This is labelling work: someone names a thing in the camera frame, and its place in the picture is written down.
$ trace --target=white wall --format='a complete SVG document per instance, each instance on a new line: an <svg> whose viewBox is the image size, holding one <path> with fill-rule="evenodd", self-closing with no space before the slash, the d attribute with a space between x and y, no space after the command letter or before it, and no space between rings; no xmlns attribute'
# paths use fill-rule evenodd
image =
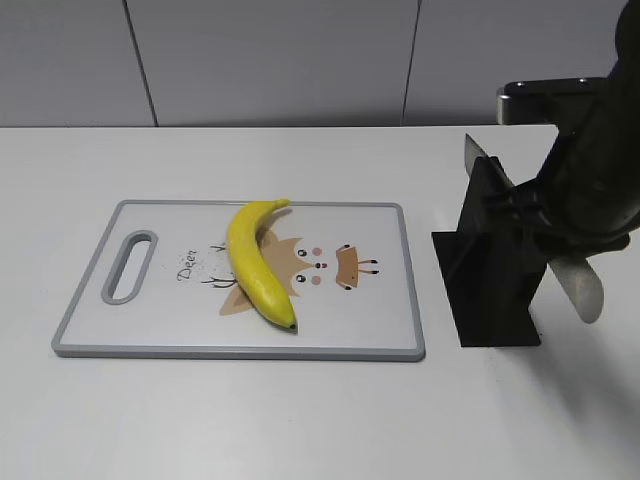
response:
<svg viewBox="0 0 640 480"><path fill-rule="evenodd" d="M506 83L608 75L625 4L424 0L405 122L495 123L495 92Z"/></svg>
<svg viewBox="0 0 640 480"><path fill-rule="evenodd" d="M120 0L0 1L0 126L153 125Z"/></svg>
<svg viewBox="0 0 640 480"><path fill-rule="evenodd" d="M129 0L160 125L399 125L417 0Z"/></svg>

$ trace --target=black metal stand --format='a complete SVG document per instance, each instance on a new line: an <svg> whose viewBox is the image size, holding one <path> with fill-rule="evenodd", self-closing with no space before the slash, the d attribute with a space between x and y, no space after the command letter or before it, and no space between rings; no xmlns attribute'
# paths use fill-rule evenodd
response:
<svg viewBox="0 0 640 480"><path fill-rule="evenodd" d="M510 226L487 231L484 198L509 188L498 159L479 157L458 230L432 234L463 347L540 345L528 308L546 258Z"/></svg>

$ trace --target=banana tip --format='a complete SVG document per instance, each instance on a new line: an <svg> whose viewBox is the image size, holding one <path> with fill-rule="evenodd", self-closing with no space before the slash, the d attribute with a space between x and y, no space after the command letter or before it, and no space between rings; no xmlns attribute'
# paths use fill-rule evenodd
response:
<svg viewBox="0 0 640 480"><path fill-rule="evenodd" d="M280 200L276 200L276 208L283 208L289 205L291 201L288 198L281 198Z"/></svg>

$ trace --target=deer cartoon print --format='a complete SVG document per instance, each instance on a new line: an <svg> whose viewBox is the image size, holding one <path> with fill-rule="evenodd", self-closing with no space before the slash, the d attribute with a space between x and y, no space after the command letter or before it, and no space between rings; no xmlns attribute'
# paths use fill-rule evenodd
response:
<svg viewBox="0 0 640 480"><path fill-rule="evenodd" d="M318 288L323 284L323 278L328 276L329 270L336 271L337 269L335 284L346 291L358 288L360 274L377 275L380 273L379 270L363 269L362 266L377 265L378 261L373 259L359 260L357 248L348 244L336 250L335 260L322 261L324 250L317 246L309 250L301 247L302 243L306 243L302 237L279 239L271 229L268 229L263 231L259 243L262 255L290 297L299 297L301 291L307 294L309 290ZM211 248L219 251L224 250L224 246ZM233 278L211 277L210 280L202 283L209 283L215 288L230 289L220 309L220 315L233 315L253 308L248 297ZM324 283L323 288L329 288L327 283L333 282ZM303 287L306 285L311 285L311 288Z"/></svg>

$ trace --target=yellow banana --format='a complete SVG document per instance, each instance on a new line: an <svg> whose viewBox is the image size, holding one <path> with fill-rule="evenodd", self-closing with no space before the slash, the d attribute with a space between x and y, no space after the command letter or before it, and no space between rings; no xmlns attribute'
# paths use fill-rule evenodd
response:
<svg viewBox="0 0 640 480"><path fill-rule="evenodd" d="M270 322L296 329L296 315L289 295L262 257L256 233L276 210L289 205L282 198L273 202L251 202L236 213L227 232L227 248L240 288L253 306Z"/></svg>

